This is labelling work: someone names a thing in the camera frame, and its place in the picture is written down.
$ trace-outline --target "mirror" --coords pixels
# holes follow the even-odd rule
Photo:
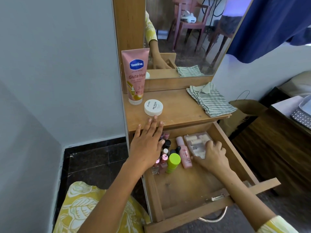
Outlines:
[[[251,1],[146,0],[150,79],[214,75]]]

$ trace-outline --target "vaseline lotion tube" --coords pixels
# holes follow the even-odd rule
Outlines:
[[[122,59],[126,79],[128,101],[140,105],[144,95],[149,48],[123,50]]]

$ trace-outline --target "vaseline logo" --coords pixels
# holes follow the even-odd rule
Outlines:
[[[144,62],[142,60],[136,59],[130,62],[131,70],[138,70],[144,67]]]

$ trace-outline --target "folded towel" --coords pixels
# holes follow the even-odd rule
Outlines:
[[[226,101],[213,83],[199,87],[190,86],[190,88],[187,88],[187,92],[210,117],[233,113],[237,110]]]
[[[199,66],[195,65],[192,67],[177,67],[177,72],[180,77],[199,77],[204,76],[201,73]]]

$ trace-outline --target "chair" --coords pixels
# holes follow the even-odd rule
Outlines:
[[[208,45],[208,48],[206,50],[206,53],[205,53],[205,56],[204,56],[204,59],[206,58],[206,56],[208,55],[208,52],[211,50],[212,46],[214,45],[216,39],[217,39],[217,36],[219,34],[223,35],[224,38],[222,39],[222,42],[221,42],[221,45],[220,45],[220,48],[219,48],[219,51],[215,57],[215,59],[213,60],[213,63],[216,62],[221,50],[223,49],[226,41],[228,38],[232,38],[233,35],[234,35],[234,32],[233,33],[226,33],[224,30],[221,29],[221,22],[223,21],[223,17],[224,16],[229,16],[229,17],[243,17],[243,15],[245,14],[245,12],[247,11],[247,8],[249,6],[249,4],[251,3],[252,0],[226,0],[226,4],[225,4],[225,8],[224,8],[224,12],[217,24],[217,27],[216,27],[216,30],[215,32],[213,33],[212,37],[211,37],[211,41]]]
[[[210,6],[202,5],[197,2],[197,0],[173,0],[173,3],[175,4],[175,16],[174,20],[171,24],[171,27],[169,29],[169,34],[167,36],[167,40],[169,39],[170,35],[173,32],[173,29],[175,27],[175,35],[174,35],[174,41],[173,41],[173,50],[175,50],[176,43],[180,37],[180,33],[184,28],[187,28],[187,35],[185,38],[185,42],[187,42],[189,35],[193,29],[200,29],[199,37],[197,39],[196,48],[203,36],[204,28],[206,25],[207,17],[211,11]],[[190,13],[193,13],[195,7],[205,8],[205,14],[203,16],[202,22],[196,21],[196,23],[186,23],[182,22],[180,20],[181,15],[184,13],[184,11],[189,11]]]

